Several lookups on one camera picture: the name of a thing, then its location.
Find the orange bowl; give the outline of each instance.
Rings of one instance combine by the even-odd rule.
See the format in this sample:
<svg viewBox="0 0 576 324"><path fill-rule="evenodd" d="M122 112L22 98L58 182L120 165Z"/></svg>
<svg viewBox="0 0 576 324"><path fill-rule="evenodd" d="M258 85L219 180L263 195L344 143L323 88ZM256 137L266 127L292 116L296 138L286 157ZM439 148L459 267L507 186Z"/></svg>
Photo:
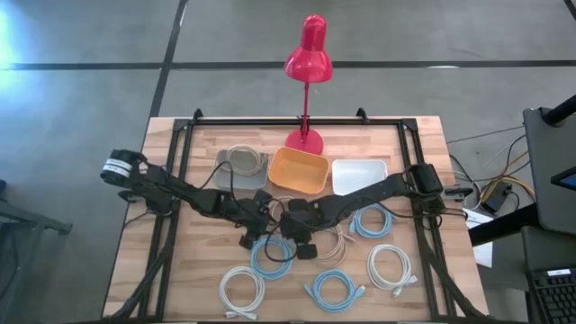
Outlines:
<svg viewBox="0 0 576 324"><path fill-rule="evenodd" d="M326 185L329 169L325 157L292 148L279 148L272 159L268 178L282 188L318 194Z"/></svg>

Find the wooden table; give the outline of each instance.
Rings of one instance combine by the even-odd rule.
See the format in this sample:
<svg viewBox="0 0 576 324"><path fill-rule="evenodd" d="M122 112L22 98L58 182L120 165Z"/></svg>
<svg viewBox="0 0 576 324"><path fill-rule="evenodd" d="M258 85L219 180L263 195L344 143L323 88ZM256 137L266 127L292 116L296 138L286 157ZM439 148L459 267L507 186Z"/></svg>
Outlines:
<svg viewBox="0 0 576 324"><path fill-rule="evenodd" d="M416 118L425 160L435 166L444 185L453 185L454 175L439 117ZM173 120L173 118L153 118L150 121L142 152L151 163L158 165L166 163ZM284 145L286 136L293 129L292 126L196 126L193 129L186 181L194 185L202 184L212 171L218 151L232 145L248 144L260 152L273 155ZM395 127L318 126L314 129L324 138L323 155L330 162L336 158L379 158L386 162L389 173L401 172L404 169ZM415 161L410 135L408 140L411 160ZM179 161L180 157L176 157L174 170L179 168ZM282 195L307 199L316 197L286 191L270 183L265 189L274 197ZM325 194L332 194L330 176L326 188L317 196ZM238 197L250 195L237 194ZM396 212L411 213L410 201L407 198L390 199L384 204ZM459 204L454 202L447 205L459 207ZM127 220L144 210L143 203L132 205L128 210ZM153 220L153 216L147 216L133 222L124 230L104 315L118 310L143 276ZM348 224L349 219L341 223L345 232ZM376 212L368 212L364 216L364 224L367 224L368 229L376 230L382 226L382 216ZM166 298L165 320L225 320L223 313L226 308L219 296L219 284L222 276L232 267L249 266L250 251L238 245L243 233L244 229L235 229L231 223L224 220L204 218L193 211L187 203L183 203ZM444 216L441 235L450 275L473 305L487 314L488 309L464 218ZM287 276L277 281L265 282L265 298L256 310L258 320L428 320L428 303L413 220L396 220L391 233L384 238L369 239L357 235L355 238L356 244L348 246L346 260L339 269L350 275L355 285L364 285L366 291L349 310L332 314L318 309L302 287L304 284L312 284L315 277L325 269L310 260L295 260L292 271ZM319 253L323 253L332 249L335 238L332 234L320 232L313 235L312 242L318 245ZM409 255L413 274L418 278L417 283L405 287L400 297L396 299L392 298L390 291L375 288L367 276L368 253L373 246L382 243L393 244L403 249ZM274 247L271 247L271 250L277 252ZM258 259L263 268L277 267L277 264L266 259L263 251L258 254ZM377 268L384 278L389 280L400 278L400 261L392 252L383 251L378 255ZM444 303L437 280L435 287L442 310ZM156 305L157 291L158 288L153 287L150 312L153 312L153 307ZM230 300L236 305L250 303L254 298L254 291L254 284L245 276L233 278L227 288ZM337 280L329 280L322 289L322 296L328 302L341 301L346 295L346 287Z"/></svg>

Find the gray container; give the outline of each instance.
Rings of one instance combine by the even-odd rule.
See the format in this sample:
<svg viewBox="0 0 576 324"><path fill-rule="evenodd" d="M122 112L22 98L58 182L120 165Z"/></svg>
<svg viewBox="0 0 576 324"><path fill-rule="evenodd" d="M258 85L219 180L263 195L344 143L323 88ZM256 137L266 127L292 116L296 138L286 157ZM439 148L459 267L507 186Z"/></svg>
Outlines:
<svg viewBox="0 0 576 324"><path fill-rule="evenodd" d="M226 149L221 150L216 155L216 160L214 161L214 167L226 160ZM262 168L255 174L251 176L234 174L234 190L258 190L266 186L266 181L268 179L268 158L265 157L265 153L260 153L263 159ZM254 167L254 156L250 153L237 151L234 153L234 160L230 161L234 164L234 167L240 169L250 169ZM230 171L223 170L219 168L214 177L212 178L214 184L220 189L230 189Z"/></svg>

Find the concrete floor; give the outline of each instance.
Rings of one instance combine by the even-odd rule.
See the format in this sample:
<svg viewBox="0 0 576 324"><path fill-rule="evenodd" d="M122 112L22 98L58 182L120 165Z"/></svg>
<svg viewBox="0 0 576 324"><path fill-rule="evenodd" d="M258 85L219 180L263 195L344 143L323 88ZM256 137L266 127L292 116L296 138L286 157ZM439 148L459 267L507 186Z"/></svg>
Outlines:
<svg viewBox="0 0 576 324"><path fill-rule="evenodd" d="M161 62L177 0L0 0L0 66L7 63ZM561 0L192 1L175 61L284 60L306 14L328 19L334 60L574 59L576 21ZM47 233L17 323L100 316L126 204L98 177L111 149L140 149L157 70L0 71L0 178L8 200L74 223ZM337 69L314 85L310 112L440 115L447 140L521 125L525 108L574 94L576 67ZM302 85L282 70L172 71L161 116L295 115ZM475 177L522 130L450 144ZM515 148L516 155L526 149ZM527 168L517 175L531 183ZM521 195L522 204L529 200ZM522 320L516 250L497 245L481 270L490 312Z"/></svg>

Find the keyboard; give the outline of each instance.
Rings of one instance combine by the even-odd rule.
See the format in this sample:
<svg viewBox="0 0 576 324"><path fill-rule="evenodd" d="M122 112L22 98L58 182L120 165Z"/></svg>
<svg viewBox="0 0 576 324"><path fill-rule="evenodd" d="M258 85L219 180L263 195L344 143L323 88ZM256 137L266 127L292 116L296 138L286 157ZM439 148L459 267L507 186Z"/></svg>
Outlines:
<svg viewBox="0 0 576 324"><path fill-rule="evenodd" d="M576 268L532 272L528 281L543 322L576 323Z"/></svg>

